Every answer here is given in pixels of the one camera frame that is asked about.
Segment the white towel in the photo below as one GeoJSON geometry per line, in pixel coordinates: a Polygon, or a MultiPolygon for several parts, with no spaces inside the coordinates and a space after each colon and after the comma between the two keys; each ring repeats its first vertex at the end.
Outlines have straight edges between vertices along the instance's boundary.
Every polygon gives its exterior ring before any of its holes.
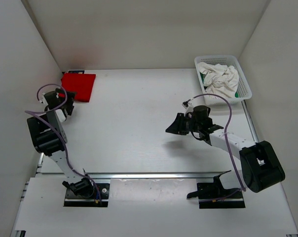
{"type": "Polygon", "coordinates": [[[204,77],[206,93],[220,95],[224,98],[235,98],[238,89],[239,74],[234,66],[210,65],[204,62],[198,64],[200,73],[204,77]]]}

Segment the wire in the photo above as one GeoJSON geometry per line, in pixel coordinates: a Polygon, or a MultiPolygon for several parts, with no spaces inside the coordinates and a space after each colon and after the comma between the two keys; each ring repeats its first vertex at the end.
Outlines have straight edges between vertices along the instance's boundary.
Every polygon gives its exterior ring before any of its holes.
{"type": "Polygon", "coordinates": [[[234,162],[232,151],[231,151],[230,144],[229,144],[229,141],[228,141],[227,129],[228,129],[228,126],[230,124],[231,117],[232,117],[232,108],[231,108],[231,105],[229,104],[229,102],[225,98],[223,98],[222,96],[220,96],[220,95],[206,93],[206,94],[196,95],[196,96],[190,98],[189,100],[185,101],[184,103],[188,103],[189,101],[191,101],[193,99],[196,99],[197,97],[205,96],[205,95],[212,95],[212,96],[216,96],[218,98],[221,98],[222,100],[224,100],[227,103],[227,105],[229,107],[229,118],[228,118],[228,121],[227,121],[227,123],[226,123],[226,125],[224,127],[224,130],[223,130],[224,131],[224,138],[225,138],[225,141],[226,141],[226,144],[227,144],[228,153],[229,153],[229,156],[230,156],[230,159],[231,159],[231,162],[232,162],[233,169],[234,169],[234,171],[236,173],[236,176],[237,176],[238,181],[239,181],[240,186],[241,186],[241,190],[246,191],[246,188],[244,187],[244,185],[242,183],[242,180],[241,180],[241,177],[239,175],[239,172],[238,172],[236,163],[234,162]]]}
{"type": "Polygon", "coordinates": [[[224,200],[228,197],[231,197],[232,195],[236,194],[237,192],[242,192],[242,189],[237,189],[236,191],[234,191],[233,193],[224,196],[224,197],[218,197],[218,198],[214,198],[214,199],[204,199],[204,200],[199,200],[198,202],[208,202],[208,201],[218,201],[218,200],[224,200]]]}
{"type": "MultiPolygon", "coordinates": [[[[37,100],[39,101],[39,92],[40,92],[40,90],[43,89],[44,87],[49,86],[49,85],[59,86],[60,89],[62,89],[62,90],[64,91],[64,94],[65,94],[65,100],[64,100],[60,105],[58,105],[58,106],[56,106],[55,108],[52,109],[52,110],[57,110],[57,109],[59,109],[60,107],[62,107],[62,106],[67,102],[67,98],[68,98],[67,92],[66,92],[66,90],[65,90],[62,86],[60,86],[60,85],[58,85],[58,84],[54,84],[54,83],[50,83],[50,84],[43,85],[42,87],[40,87],[40,88],[37,90],[36,98],[37,98],[37,100]]],[[[47,111],[38,111],[38,112],[30,111],[30,112],[32,112],[33,114],[45,114],[47,111]]]]}
{"type": "MultiPolygon", "coordinates": [[[[61,103],[59,106],[57,106],[57,107],[55,107],[55,108],[52,109],[52,110],[56,110],[56,109],[60,108],[61,106],[63,106],[63,105],[66,103],[67,98],[68,98],[68,97],[67,97],[67,92],[66,92],[66,90],[65,90],[62,86],[60,86],[60,85],[58,85],[58,84],[53,84],[53,83],[52,83],[52,84],[44,85],[44,86],[42,86],[41,88],[38,89],[37,94],[36,94],[36,97],[37,97],[37,99],[39,100],[39,97],[38,97],[38,93],[39,93],[39,91],[40,91],[41,89],[43,89],[44,87],[49,86],[49,85],[59,86],[59,87],[64,91],[64,93],[65,93],[65,100],[64,100],[64,102],[61,103]]],[[[96,191],[97,191],[97,193],[98,193],[98,195],[99,195],[99,197],[100,197],[100,202],[102,202],[102,200],[101,200],[101,195],[100,195],[100,190],[99,190],[98,186],[96,185],[95,181],[94,181],[91,177],[89,177],[89,176],[80,174],[80,173],[79,173],[78,171],[76,171],[76,170],[73,168],[73,166],[71,165],[71,163],[70,163],[70,161],[69,161],[68,149],[67,149],[66,142],[65,142],[64,138],[58,133],[58,131],[57,131],[52,125],[50,125],[50,123],[48,123],[47,121],[43,120],[40,116],[37,115],[37,114],[45,114],[46,112],[33,112],[33,111],[25,110],[25,113],[27,113],[27,114],[29,114],[29,115],[32,115],[33,117],[37,118],[39,121],[41,121],[42,123],[44,123],[47,127],[49,127],[49,128],[50,128],[50,129],[57,135],[57,137],[59,138],[59,140],[61,141],[61,143],[62,143],[62,145],[63,145],[63,147],[64,147],[64,149],[65,149],[66,161],[67,161],[67,165],[68,165],[68,167],[69,167],[69,168],[72,170],[72,172],[75,173],[76,175],[78,175],[78,176],[80,176],[80,177],[83,177],[83,178],[87,178],[88,180],[90,180],[90,181],[92,182],[93,187],[96,188],[96,191]]]]}

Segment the purple cable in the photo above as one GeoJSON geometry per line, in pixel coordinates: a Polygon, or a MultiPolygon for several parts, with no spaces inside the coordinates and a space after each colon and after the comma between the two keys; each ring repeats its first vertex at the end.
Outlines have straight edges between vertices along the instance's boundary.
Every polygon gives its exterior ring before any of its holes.
{"type": "MultiPolygon", "coordinates": [[[[47,84],[47,85],[42,86],[42,87],[37,91],[37,99],[38,99],[38,100],[39,100],[39,97],[38,97],[38,93],[39,93],[39,91],[40,91],[41,89],[43,89],[44,87],[49,86],[49,85],[59,86],[59,87],[64,91],[64,93],[65,93],[65,101],[64,101],[62,104],[60,104],[59,106],[57,106],[57,107],[55,107],[55,108],[52,109],[52,110],[56,110],[56,109],[60,108],[60,107],[66,102],[66,100],[67,100],[67,92],[66,92],[66,90],[65,90],[62,86],[60,86],[60,85],[57,85],[57,84],[47,84]]],[[[50,125],[47,121],[43,120],[40,116],[37,115],[37,114],[45,114],[46,112],[33,112],[33,111],[28,111],[28,110],[26,110],[25,113],[27,113],[27,114],[29,114],[29,115],[32,115],[32,116],[34,116],[35,118],[37,118],[39,121],[41,121],[42,123],[44,123],[47,127],[49,127],[49,128],[50,128],[50,129],[57,135],[57,137],[59,138],[59,140],[61,141],[61,143],[62,143],[62,145],[63,145],[63,147],[64,147],[64,149],[65,149],[65,153],[66,153],[66,161],[67,161],[67,165],[68,165],[68,167],[69,167],[69,168],[73,171],[73,173],[75,173],[76,175],[78,175],[78,176],[80,176],[80,177],[83,177],[83,178],[87,178],[87,179],[89,179],[89,180],[93,183],[93,186],[96,188],[96,191],[97,191],[97,193],[98,193],[98,195],[99,195],[100,202],[102,202],[102,200],[101,200],[101,193],[100,193],[100,190],[99,190],[98,186],[96,185],[95,181],[94,181],[91,177],[89,177],[89,176],[85,176],[85,175],[80,174],[79,172],[77,172],[77,171],[73,168],[73,166],[70,164],[70,161],[69,161],[69,154],[68,154],[68,149],[67,149],[66,142],[65,142],[65,140],[63,139],[63,137],[57,132],[57,130],[56,130],[52,125],[50,125]]]]}
{"type": "MultiPolygon", "coordinates": [[[[37,98],[37,100],[39,101],[39,96],[38,96],[38,94],[39,94],[40,90],[43,89],[43,88],[46,87],[46,86],[49,86],[49,85],[59,86],[60,89],[62,89],[62,90],[64,91],[64,94],[65,94],[65,100],[64,100],[64,102],[62,102],[60,105],[58,105],[58,106],[56,106],[55,108],[52,109],[52,110],[57,110],[57,109],[59,109],[60,107],[62,107],[62,106],[66,103],[67,98],[68,98],[68,96],[67,96],[67,92],[66,92],[66,90],[65,90],[62,86],[60,86],[60,85],[58,85],[58,84],[54,84],[54,83],[43,85],[41,88],[38,89],[38,91],[37,91],[37,93],[36,93],[36,98],[37,98]]],[[[46,113],[46,112],[44,112],[44,111],[40,111],[40,112],[30,111],[30,112],[32,112],[33,114],[45,114],[45,113],[46,113]]]]}
{"type": "Polygon", "coordinates": [[[229,153],[229,156],[230,156],[230,159],[231,159],[231,162],[232,162],[233,169],[234,169],[234,171],[236,172],[237,178],[238,178],[238,180],[239,180],[241,189],[242,189],[243,191],[246,191],[246,188],[244,187],[244,185],[243,185],[243,183],[242,183],[242,180],[241,180],[241,177],[240,177],[240,175],[239,175],[239,172],[238,172],[236,163],[234,162],[233,155],[232,155],[232,151],[231,151],[231,148],[230,148],[230,145],[229,145],[229,141],[228,141],[228,136],[227,136],[227,129],[228,129],[228,126],[229,126],[229,124],[230,124],[231,117],[232,117],[232,108],[231,108],[231,105],[229,104],[229,102],[228,102],[225,98],[223,98],[222,96],[220,96],[220,95],[216,95],[216,94],[211,94],[211,93],[206,93],[206,94],[196,95],[196,96],[194,96],[193,98],[187,100],[186,102],[189,102],[189,101],[191,101],[191,100],[193,100],[193,99],[195,99],[195,98],[197,98],[197,97],[205,96],[205,95],[217,96],[217,97],[221,98],[222,100],[224,100],[224,101],[227,103],[228,107],[229,107],[229,118],[228,118],[228,121],[227,121],[227,123],[226,123],[226,126],[224,127],[224,130],[223,130],[223,131],[224,131],[224,138],[225,138],[225,140],[226,140],[226,144],[227,144],[227,148],[228,148],[228,153],[229,153]]]}

